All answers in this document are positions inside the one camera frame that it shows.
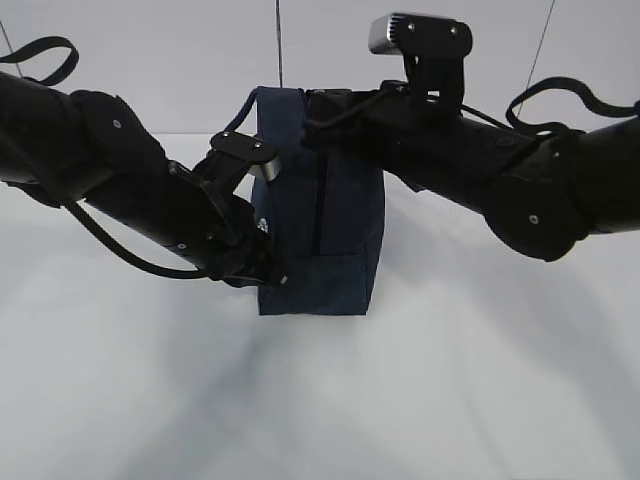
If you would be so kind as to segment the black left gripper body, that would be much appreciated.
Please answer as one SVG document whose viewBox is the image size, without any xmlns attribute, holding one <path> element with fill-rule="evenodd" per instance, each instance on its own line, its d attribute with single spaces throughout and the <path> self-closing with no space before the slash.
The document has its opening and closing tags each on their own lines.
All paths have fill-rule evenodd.
<svg viewBox="0 0 640 480">
<path fill-rule="evenodd" d="M 245 231 L 241 243 L 218 258 L 209 278 L 233 288 L 280 288 L 289 280 L 286 264 L 281 260 L 269 235 L 255 224 Z"/>
</svg>

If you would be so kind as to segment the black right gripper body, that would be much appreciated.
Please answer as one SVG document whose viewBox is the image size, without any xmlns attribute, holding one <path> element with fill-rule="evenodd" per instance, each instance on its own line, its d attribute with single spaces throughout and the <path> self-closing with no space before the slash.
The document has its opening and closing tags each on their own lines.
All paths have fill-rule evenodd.
<svg viewBox="0 0 640 480">
<path fill-rule="evenodd" d="M 310 150 L 356 150 L 364 138 L 361 118 L 385 93 L 382 90 L 315 89 L 303 92 L 307 101 L 302 145 Z"/>
</svg>

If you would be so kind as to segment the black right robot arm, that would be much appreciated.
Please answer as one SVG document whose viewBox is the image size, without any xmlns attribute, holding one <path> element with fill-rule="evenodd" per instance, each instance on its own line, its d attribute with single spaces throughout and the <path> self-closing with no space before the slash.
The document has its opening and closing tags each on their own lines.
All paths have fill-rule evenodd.
<svg viewBox="0 0 640 480">
<path fill-rule="evenodd" d="M 490 120 L 463 102 L 459 59 L 407 58 L 405 81 L 370 91 L 310 90 L 304 144 L 351 154 L 479 214 L 512 250 L 553 262 L 591 235 L 639 227 L 639 108 L 549 77 L 515 98 L 575 94 L 607 126 Z"/>
</svg>

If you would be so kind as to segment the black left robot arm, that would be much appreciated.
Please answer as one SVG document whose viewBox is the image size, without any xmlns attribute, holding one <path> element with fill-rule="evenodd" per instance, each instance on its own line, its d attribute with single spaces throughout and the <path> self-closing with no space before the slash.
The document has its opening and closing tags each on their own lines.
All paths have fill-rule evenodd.
<svg viewBox="0 0 640 480">
<path fill-rule="evenodd" d="M 273 286 L 288 274 L 242 179 L 271 170 L 277 151 L 233 131 L 216 134 L 193 168 L 168 158 L 119 97 L 65 94 L 10 74 L 1 77 L 1 179 L 34 200 L 67 209 L 102 244 L 148 273 L 208 278 L 233 287 Z M 188 263 L 168 269 L 132 254 L 93 220 L 95 208 Z"/>
</svg>

